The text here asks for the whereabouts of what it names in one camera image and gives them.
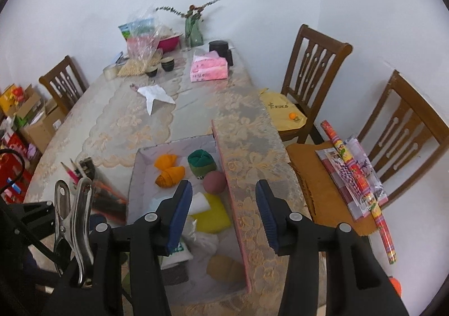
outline chair backrest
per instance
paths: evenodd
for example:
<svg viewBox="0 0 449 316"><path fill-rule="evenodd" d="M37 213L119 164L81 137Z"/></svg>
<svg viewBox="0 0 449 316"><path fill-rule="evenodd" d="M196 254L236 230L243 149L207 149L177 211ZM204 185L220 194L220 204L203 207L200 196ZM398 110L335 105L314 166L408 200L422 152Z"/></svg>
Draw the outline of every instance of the chair backrest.
<svg viewBox="0 0 449 316"><path fill-rule="evenodd" d="M308 40L308 45L299 67L295 87L291 88L291 79L304 39ZM306 115L307 123L304 126L306 136L313 126L338 69L351 52L352 46L350 44L337 41L309 28L307 25L302 25L299 28L281 93L285 96L290 94L299 105L300 110ZM315 98L313 102L310 102L314 92L316 92Z"/></svg>
<svg viewBox="0 0 449 316"><path fill-rule="evenodd" d="M72 70L82 93L78 91L76 85L67 72L68 67ZM64 57L64 59L53 69L51 69L44 76L41 76L39 78L39 82L47 88L64 114L69 113L70 109L86 91L86 87L69 56Z"/></svg>
<svg viewBox="0 0 449 316"><path fill-rule="evenodd" d="M385 106L391 92L400 98L399 106L386 123L385 129L368 155L373 161L381 151L383 154L374 163L374 170L383 169L380 180L384 183L412 160L423 145L432 137L438 143L436 150L388 196L392 203L410 188L445 153L449 145L449 127L429 103L394 70L371 116L360 132L360 142L366 137Z"/></svg>

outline colorful tube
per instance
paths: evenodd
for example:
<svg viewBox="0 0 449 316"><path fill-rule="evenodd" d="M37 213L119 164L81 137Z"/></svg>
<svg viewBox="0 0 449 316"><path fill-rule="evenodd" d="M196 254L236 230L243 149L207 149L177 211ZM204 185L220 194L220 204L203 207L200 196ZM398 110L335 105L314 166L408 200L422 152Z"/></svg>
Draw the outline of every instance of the colorful tube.
<svg viewBox="0 0 449 316"><path fill-rule="evenodd" d="M382 215L382 211L380 210L376 197L374 197L373 193L371 192L370 186L366 181L365 176L355 162L351 152L346 148L343 141L340 139L340 137L338 137L337 133L335 133L332 126L327 121L322 121L321 127L323 128L324 132L326 132L326 135L329 137L337 152L346 164L347 168L354 176L357 186L359 187L362 194L361 199L362 201L365 201L368 208L370 209L371 215L373 216L374 222L376 223L377 229L379 230L383 246L385 247L385 251L387 252L388 261L390 262L390 264L394 264L396 262L396 251L394 249L393 240L391 239L391 234L388 229L387 222Z"/></svg>

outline screw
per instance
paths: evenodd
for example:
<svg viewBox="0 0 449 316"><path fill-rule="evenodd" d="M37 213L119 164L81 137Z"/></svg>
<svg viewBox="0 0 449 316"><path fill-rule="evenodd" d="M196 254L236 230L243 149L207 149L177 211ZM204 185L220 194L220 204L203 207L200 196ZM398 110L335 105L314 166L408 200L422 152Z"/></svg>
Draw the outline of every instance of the screw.
<svg viewBox="0 0 449 316"><path fill-rule="evenodd" d="M156 221L157 219L158 219L158 215L155 214L154 212L150 212L145 215L145 221L147 221L147 222L153 222L153 221Z"/></svg>
<svg viewBox="0 0 449 316"><path fill-rule="evenodd" d="M303 218L299 212L292 212L289 217L292 221L301 221Z"/></svg>
<svg viewBox="0 0 449 316"><path fill-rule="evenodd" d="M108 229L108 224L107 223L99 223L97 225L97 227L95 227L95 230L97 230L98 232L104 232Z"/></svg>
<svg viewBox="0 0 449 316"><path fill-rule="evenodd" d="M341 223L340 226L338 226L340 228L341 231L343 232L351 232L352 227L351 225L347 224L347 223Z"/></svg>

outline pink bowl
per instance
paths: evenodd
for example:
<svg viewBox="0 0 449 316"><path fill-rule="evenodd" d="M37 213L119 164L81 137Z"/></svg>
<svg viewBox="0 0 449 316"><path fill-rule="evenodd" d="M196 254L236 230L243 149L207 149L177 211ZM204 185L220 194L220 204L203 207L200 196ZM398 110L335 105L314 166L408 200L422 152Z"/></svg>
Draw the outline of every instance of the pink bowl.
<svg viewBox="0 0 449 316"><path fill-rule="evenodd" d="M163 39L159 42L158 48L161 48L164 53L173 51L179 43L180 36L173 36L167 39Z"/></svg>

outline lace tablecloth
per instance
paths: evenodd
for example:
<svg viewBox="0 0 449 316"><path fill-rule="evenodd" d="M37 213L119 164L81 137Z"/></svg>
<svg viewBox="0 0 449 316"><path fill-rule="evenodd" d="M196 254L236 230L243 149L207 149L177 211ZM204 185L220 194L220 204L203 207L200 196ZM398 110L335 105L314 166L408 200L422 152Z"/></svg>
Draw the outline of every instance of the lace tablecloth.
<svg viewBox="0 0 449 316"><path fill-rule="evenodd" d="M176 69L159 70L155 83L173 97L176 105L156 102L151 116L145 98L131 83L152 83L146 75L105 81L101 75L71 110L37 166L26 202L53 201L58 179L68 179L60 161L93 158L98 169L125 196L136 151L187 137L212 133L223 156L233 194L236 229L248 259L250 293L219 302L173 306L173 315L277 315L288 257L277 257L269 247L255 203L255 183L267 179L276 196L294 211L309 217L304 197L277 130L253 88L239 56L227 80L191 83L193 52L176 52ZM48 262L33 251L38 264ZM320 262L319 305L325 302L324 262Z"/></svg>

